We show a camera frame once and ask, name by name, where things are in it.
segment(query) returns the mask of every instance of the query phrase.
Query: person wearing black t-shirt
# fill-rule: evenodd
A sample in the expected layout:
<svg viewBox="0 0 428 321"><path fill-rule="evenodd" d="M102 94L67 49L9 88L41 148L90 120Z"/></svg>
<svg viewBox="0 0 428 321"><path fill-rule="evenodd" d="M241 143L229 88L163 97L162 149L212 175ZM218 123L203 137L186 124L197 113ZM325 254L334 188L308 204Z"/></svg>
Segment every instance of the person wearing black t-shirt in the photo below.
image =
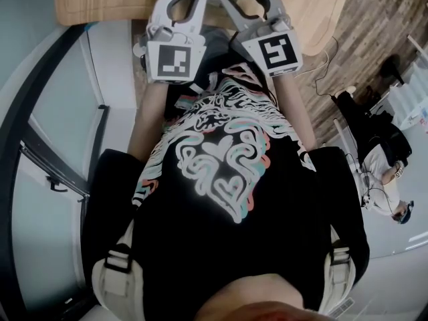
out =
<svg viewBox="0 0 428 321"><path fill-rule="evenodd" d="M308 310L326 312L326 208L346 205L322 197L293 77L274 84L278 107L260 70L226 53L192 84L148 85L128 154L107 150L98 163L82 240L89 281L134 220L147 321L327 320ZM183 95L197 99L165 130ZM356 283L368 245L360 215L343 222L360 234L350 246Z"/></svg>

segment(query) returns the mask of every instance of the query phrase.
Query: white cable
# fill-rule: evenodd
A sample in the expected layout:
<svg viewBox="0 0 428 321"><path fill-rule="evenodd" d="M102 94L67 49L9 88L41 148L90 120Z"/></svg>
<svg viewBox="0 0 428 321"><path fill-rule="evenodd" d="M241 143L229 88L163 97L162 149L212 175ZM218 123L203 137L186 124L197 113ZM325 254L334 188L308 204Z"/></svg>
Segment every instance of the white cable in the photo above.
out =
<svg viewBox="0 0 428 321"><path fill-rule="evenodd" d="M314 72L315 70L318 70L318 69L321 69L321 68L325 67L325 66L328 64L328 62L330 61L330 58L328 57L328 53L327 53L327 51L326 51L326 50L324 50L324 53L327 55L326 63L322 64L322 65L321 65L320 67L318 67L318 68L315 68L315 69L312 69L312 70L308 70L307 72L302 72L302 73L300 73L300 74L298 74L298 75L294 76L294 78L298 78L298 77L299 77L299 76L301 76L301 75L304 75L304 74L307 74L307 73L310 73L310 72Z"/></svg>

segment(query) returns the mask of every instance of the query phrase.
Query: air vent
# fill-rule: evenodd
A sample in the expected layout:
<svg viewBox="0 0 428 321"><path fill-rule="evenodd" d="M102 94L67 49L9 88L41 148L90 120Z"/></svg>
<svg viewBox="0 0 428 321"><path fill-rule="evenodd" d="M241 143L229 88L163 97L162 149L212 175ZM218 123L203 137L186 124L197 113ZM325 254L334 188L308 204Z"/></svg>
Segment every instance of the air vent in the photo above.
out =
<svg viewBox="0 0 428 321"><path fill-rule="evenodd" d="M333 309L333 311L331 311L331 313L329 314L329 317L333 318L333 319L339 319L339 317L345 313L350 307L352 307L354 305L354 300L352 298L347 298L345 301L343 301L343 303L337 307L335 307L335 309Z"/></svg>

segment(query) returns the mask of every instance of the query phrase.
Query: light wood tabletop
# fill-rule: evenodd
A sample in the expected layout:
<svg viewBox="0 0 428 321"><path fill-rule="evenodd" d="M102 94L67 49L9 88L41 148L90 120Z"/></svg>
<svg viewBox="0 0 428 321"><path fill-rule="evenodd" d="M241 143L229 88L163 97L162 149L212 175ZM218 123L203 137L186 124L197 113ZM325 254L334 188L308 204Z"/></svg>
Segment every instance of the light wood tabletop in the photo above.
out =
<svg viewBox="0 0 428 321"><path fill-rule="evenodd" d="M148 19L156 0L55 0L58 21L76 25L113 19ZM296 28L302 51L314 56L324 49L332 37L346 0L282 0ZM238 0L249 14L262 15L263 8L255 0ZM178 19L185 14L185 4L175 9ZM204 24L235 29L221 7L208 6Z"/></svg>

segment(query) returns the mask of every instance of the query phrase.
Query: black pants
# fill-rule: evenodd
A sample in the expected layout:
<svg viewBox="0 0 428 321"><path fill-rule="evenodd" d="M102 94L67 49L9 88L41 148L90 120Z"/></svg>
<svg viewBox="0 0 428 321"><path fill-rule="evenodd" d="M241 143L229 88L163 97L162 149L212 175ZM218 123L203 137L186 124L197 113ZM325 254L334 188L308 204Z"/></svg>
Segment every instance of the black pants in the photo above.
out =
<svg viewBox="0 0 428 321"><path fill-rule="evenodd" d="M336 104L355 138L358 161L362 163L368 153L381 143L381 139L377 136L377 128L348 92L341 93Z"/></svg>

